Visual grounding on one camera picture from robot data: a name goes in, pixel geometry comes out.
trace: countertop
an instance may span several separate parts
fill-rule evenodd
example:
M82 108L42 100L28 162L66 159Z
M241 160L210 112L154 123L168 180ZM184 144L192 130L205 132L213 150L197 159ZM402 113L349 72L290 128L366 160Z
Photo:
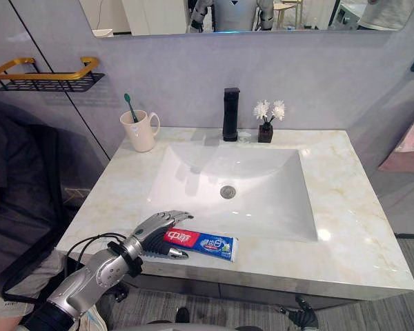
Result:
M130 234L170 143L297 149L318 241L239 238L235 262L190 252L183 261L145 256L146 274L374 300L414 290L414 279L345 131L275 130L258 143L256 130L239 130L226 143L220 129L162 128L150 152L135 152L128 139L95 184L57 249L103 232ZM109 239L90 245L85 258ZM81 246L73 252L79 252Z

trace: sink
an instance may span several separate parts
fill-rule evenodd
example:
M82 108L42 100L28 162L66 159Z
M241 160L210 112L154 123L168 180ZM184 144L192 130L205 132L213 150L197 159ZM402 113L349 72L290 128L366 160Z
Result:
M169 145L143 217L163 210L192 213L186 230L317 240L297 150Z

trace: flower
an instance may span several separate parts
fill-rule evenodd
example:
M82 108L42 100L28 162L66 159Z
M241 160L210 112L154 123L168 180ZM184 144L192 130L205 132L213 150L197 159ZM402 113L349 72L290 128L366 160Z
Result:
M273 103L274 108L273 111L271 112L272 115L279 119L280 121L284 120L285 117L285 104L284 104L284 100L278 100L275 101Z
M267 117L267 112L270 107L270 103L267 100L258 101L255 109L253 109L253 114L257 119L263 119Z

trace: towel rack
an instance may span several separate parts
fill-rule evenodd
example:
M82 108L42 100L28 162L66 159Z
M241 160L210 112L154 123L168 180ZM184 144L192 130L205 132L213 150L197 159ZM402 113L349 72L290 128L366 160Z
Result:
M82 57L81 62L84 67L77 72L40 72L32 57L13 59L0 66L0 91L85 92L104 74L92 72L99 65L97 58ZM37 73L8 74L6 70L19 64L30 64Z

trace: green toothbrush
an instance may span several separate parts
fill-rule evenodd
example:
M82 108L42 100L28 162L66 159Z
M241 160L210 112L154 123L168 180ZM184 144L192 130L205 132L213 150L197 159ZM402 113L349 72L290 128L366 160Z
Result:
M127 93L124 93L124 100L126 100L126 102L129 104L130 112L132 113L133 123L138 123L139 122L138 118L135 115L135 112L133 111L132 105L130 104L130 95Z

